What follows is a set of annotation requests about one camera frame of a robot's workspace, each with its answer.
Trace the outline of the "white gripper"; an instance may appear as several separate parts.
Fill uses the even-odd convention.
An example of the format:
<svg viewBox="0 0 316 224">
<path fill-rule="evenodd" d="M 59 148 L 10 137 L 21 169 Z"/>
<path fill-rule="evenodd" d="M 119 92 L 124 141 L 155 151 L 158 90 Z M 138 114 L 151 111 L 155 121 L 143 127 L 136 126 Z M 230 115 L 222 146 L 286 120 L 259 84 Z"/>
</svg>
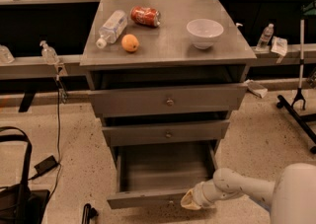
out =
<svg viewBox="0 0 316 224">
<path fill-rule="evenodd" d="M 201 182 L 187 191 L 181 199 L 181 206 L 188 210 L 210 208 L 214 202 L 217 190 L 213 181 Z"/>
</svg>

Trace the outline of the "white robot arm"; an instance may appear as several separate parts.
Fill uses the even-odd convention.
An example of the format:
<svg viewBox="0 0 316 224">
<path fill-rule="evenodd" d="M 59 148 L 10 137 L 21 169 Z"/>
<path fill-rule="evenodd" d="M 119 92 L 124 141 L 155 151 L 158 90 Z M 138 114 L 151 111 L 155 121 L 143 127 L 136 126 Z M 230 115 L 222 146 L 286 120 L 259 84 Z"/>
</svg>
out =
<svg viewBox="0 0 316 224">
<path fill-rule="evenodd" d="M 270 211 L 271 224 L 316 224 L 316 167 L 305 163 L 284 168 L 274 182 L 245 177 L 220 168 L 181 199 L 189 210 L 209 208 L 215 201 L 248 195 Z"/>
</svg>

